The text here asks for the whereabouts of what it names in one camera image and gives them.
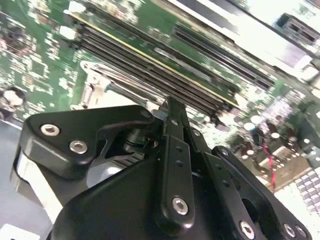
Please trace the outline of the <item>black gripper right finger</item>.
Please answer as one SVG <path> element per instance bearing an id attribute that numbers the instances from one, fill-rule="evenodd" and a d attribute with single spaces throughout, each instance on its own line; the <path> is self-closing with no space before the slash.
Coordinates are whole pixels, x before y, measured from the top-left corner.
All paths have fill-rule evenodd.
<path id="1" fill-rule="evenodd" d="M 195 165 L 219 202 L 218 226 L 226 240 L 310 240 L 307 228 L 228 149 L 209 149 L 189 124 L 186 107 L 179 115 Z"/>

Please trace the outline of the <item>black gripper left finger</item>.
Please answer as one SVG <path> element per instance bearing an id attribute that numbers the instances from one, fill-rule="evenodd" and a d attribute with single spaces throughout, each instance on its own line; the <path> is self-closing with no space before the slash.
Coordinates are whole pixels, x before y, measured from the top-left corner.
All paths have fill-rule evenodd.
<path id="1" fill-rule="evenodd" d="M 160 203 L 193 198 L 190 147 L 181 104 L 167 100 L 167 117 L 140 105 L 40 113 L 29 117 L 18 142 L 14 169 L 32 188 L 55 224 L 65 205 L 101 182 L 146 161 L 160 164 Z"/>

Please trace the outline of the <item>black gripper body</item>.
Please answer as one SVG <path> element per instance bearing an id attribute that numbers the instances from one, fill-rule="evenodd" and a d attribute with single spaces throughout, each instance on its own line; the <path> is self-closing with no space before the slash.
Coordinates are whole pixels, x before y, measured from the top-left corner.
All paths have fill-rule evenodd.
<path id="1" fill-rule="evenodd" d="M 160 164 L 144 161 L 69 201 L 51 231 L 53 240 L 226 240 L 219 201 L 204 176 L 192 176 L 192 200 L 160 202 Z"/>

